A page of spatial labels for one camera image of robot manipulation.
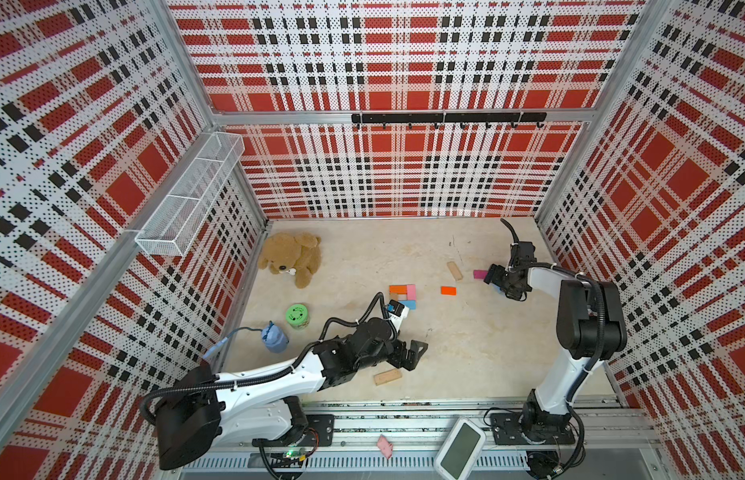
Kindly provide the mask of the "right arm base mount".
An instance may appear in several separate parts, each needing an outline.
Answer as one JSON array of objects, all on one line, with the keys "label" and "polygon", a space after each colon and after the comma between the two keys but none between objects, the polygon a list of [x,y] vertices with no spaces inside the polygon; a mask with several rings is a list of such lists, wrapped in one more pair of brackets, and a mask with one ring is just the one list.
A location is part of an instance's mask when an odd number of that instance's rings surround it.
[{"label": "right arm base mount", "polygon": [[560,479],[586,459],[585,426],[572,413],[550,415],[493,407],[483,416],[496,445],[540,446],[527,453],[533,479]]}]

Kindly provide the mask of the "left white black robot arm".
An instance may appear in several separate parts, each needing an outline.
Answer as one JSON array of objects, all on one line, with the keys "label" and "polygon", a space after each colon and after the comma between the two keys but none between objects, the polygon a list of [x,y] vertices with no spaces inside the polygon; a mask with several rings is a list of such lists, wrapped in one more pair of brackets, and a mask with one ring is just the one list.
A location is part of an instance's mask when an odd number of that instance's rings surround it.
[{"label": "left white black robot arm", "polygon": [[322,332],[292,360],[238,373],[216,373],[202,363],[174,386],[148,394],[140,414],[156,430],[160,470],[187,466],[214,446],[298,446],[308,455],[329,446],[332,415],[306,415],[300,398],[344,385],[382,363],[415,370],[428,345],[400,338],[409,312],[404,303],[377,294],[360,319],[332,317],[324,324],[344,326],[350,334]]}]

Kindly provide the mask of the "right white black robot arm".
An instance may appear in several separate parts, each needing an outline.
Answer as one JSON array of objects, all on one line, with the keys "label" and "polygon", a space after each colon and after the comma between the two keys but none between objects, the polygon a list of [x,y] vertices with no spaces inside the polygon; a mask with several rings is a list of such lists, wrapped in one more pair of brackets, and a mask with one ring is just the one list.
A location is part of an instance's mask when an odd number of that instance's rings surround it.
[{"label": "right white black robot arm", "polygon": [[542,291],[558,301],[556,336],[559,356],[547,377],[528,396],[519,417],[526,442],[541,445],[564,432],[575,418],[574,401],[595,369],[624,350],[628,334],[620,292],[612,282],[598,281],[552,263],[538,262],[536,247],[512,235],[507,266],[493,264],[484,279],[506,298],[525,301]]}]

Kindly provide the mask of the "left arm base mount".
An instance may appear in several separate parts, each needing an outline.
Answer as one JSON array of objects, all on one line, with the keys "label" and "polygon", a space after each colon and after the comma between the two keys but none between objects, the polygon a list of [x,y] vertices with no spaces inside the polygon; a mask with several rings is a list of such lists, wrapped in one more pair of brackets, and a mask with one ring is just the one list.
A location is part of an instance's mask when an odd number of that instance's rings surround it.
[{"label": "left arm base mount", "polygon": [[272,479],[300,479],[308,460],[320,447],[332,445],[336,416],[314,414],[306,418],[278,440],[255,439],[260,460]]}]

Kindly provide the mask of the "orange building block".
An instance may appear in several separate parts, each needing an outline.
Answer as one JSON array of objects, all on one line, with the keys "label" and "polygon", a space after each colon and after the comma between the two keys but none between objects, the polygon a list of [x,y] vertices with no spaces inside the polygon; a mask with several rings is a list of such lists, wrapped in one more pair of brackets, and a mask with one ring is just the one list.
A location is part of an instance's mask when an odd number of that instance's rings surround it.
[{"label": "orange building block", "polygon": [[406,295],[408,293],[408,286],[406,285],[391,285],[390,292],[392,294]]}]

